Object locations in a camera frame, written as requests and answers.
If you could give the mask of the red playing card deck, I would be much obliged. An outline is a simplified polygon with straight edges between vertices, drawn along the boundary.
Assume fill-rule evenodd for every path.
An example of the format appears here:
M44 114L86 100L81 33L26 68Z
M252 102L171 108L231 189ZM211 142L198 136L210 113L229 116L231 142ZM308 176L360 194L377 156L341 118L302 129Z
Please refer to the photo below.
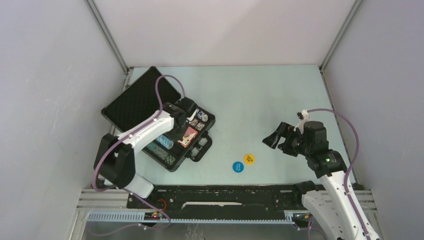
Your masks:
M178 140L178 143L182 145L183 147L187 148L197 134L198 134L198 131L189 126L186 132L183 134L182 138Z

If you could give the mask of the yellow big blind button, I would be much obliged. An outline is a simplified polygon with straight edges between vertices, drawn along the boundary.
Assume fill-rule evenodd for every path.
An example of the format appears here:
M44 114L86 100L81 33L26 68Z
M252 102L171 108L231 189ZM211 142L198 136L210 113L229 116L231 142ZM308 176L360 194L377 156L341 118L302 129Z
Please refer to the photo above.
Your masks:
M244 161L244 163L245 163L245 164L247 164L247 165L252 165L252 164L254 164L254 163L255 163L256 158L255 158L255 156L254 156L253 154L248 153L248 154L245 154L245 155L243 156L243 161Z

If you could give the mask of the blue small blind button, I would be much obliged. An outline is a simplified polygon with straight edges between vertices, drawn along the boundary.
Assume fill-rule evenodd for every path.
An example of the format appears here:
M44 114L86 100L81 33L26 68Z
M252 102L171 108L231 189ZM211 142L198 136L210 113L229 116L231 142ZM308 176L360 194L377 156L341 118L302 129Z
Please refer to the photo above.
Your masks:
M244 171L244 164L240 161L236 161L232 164L232 170L235 173L242 173Z

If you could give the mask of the black poker set case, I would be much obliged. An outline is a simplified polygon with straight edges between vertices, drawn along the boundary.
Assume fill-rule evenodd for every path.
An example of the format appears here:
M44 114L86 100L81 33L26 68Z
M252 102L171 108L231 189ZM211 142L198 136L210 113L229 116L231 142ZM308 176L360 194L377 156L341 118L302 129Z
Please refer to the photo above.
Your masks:
M123 93L101 110L103 117L120 132L126 132L142 121L147 120L159 109L157 93L159 93L163 103L169 102L174 104L182 99L183 95L178 92L166 78L157 80L160 76L161 72L155 66L151 66L134 83L124 90ZM185 159L199 162L213 144L208 131L215 124L216 117L199 105L197 105L196 114L198 110L207 113L208 122L201 121L197 118L197 115L194 117L198 122L205 124L205 127L200 131L197 130L196 127L192 127L189 122L189 127L197 130L198 134L188 147L183 147L177 141L174 142L171 149L166 149L156 140L152 141L176 158L176 162L173 165L164 165L155 158L155 155L149 151L147 147L142 151L170 172L176 171Z

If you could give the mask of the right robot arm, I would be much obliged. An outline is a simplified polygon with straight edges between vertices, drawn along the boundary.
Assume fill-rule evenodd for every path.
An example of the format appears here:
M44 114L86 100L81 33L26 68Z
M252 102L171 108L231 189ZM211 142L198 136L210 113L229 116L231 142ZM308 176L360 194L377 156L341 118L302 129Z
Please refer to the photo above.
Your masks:
M322 122L305 121L302 128L281 122L262 143L289 156L305 157L331 204L324 202L312 182L297 184L299 190L291 194L290 201L295 208L306 208L312 214L327 239L380 239L360 206L341 154L329 147L327 130Z

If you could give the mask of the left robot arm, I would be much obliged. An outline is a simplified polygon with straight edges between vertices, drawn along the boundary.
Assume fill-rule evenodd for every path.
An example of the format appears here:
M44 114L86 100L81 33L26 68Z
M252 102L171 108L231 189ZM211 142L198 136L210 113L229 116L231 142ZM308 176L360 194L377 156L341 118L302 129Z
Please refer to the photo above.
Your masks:
M98 176L111 183L111 188L127 190L138 195L145 208L153 208L158 202L155 186L136 171L135 156L148 144L164 135L171 142L183 140L189 122L195 117L197 104L184 97L175 104L160 103L154 114L134 128L119 134L102 137L93 166L93 188L107 190L96 185Z

